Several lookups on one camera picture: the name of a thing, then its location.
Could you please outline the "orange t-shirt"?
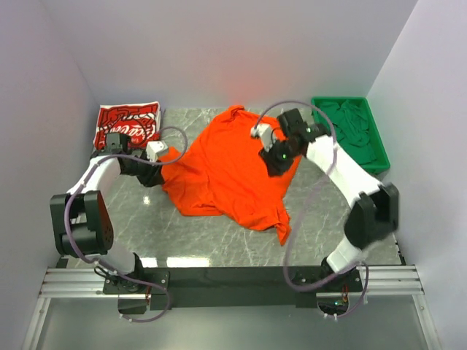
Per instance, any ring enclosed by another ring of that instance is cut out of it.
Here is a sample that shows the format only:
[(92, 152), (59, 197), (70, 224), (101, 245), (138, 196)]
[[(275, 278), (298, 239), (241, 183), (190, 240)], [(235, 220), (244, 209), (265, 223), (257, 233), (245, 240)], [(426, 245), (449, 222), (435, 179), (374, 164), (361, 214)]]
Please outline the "orange t-shirt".
[(279, 243), (290, 235), (283, 198), (299, 159), (281, 176), (270, 177), (250, 135), (259, 118), (243, 106), (230, 106), (208, 124), (185, 154), (170, 148), (161, 157), (163, 190), (185, 216), (226, 215), (250, 230), (275, 228)]

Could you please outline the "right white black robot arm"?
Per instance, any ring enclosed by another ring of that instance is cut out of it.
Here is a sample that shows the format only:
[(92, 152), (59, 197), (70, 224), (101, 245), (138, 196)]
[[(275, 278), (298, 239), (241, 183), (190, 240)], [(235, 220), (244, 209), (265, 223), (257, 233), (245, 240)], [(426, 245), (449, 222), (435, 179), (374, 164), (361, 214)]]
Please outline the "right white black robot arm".
[(282, 113), (277, 121), (284, 140), (261, 121), (250, 130), (251, 137), (261, 141), (259, 155), (268, 175), (283, 175), (301, 156), (324, 172), (350, 208), (342, 240), (323, 261), (323, 279), (311, 284), (293, 282), (288, 271), (290, 254), (285, 253), (285, 281), (297, 292), (311, 292), (350, 272), (376, 243), (398, 229), (399, 192), (393, 184), (383, 184), (367, 173), (344, 151), (331, 122), (308, 124), (297, 109)]

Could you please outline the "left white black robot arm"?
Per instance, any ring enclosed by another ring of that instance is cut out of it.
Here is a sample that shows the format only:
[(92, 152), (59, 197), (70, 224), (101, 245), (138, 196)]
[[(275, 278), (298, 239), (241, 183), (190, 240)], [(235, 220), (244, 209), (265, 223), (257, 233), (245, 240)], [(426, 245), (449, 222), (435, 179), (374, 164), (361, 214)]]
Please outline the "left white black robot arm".
[(65, 257), (93, 265), (105, 282), (128, 293), (150, 289), (139, 256), (115, 243), (114, 229), (104, 194), (121, 175), (134, 176), (145, 187), (162, 183), (157, 162), (169, 148), (163, 141), (149, 141), (137, 149), (130, 137), (111, 133), (97, 147), (78, 183), (50, 199), (55, 247)]

